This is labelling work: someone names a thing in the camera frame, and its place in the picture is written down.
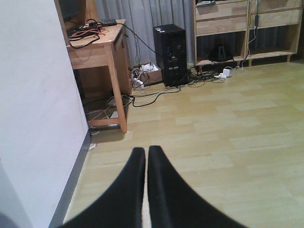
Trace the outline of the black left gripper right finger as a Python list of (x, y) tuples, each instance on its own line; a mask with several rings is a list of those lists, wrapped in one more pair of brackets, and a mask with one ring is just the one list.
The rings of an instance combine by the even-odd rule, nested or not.
[(148, 154), (148, 201), (154, 228), (242, 228), (212, 206), (178, 174), (162, 147)]

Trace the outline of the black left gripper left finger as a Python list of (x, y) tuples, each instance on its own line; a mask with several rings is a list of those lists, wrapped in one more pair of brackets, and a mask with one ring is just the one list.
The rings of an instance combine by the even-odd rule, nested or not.
[(63, 228), (141, 228), (145, 182), (145, 150), (131, 155), (109, 188)]

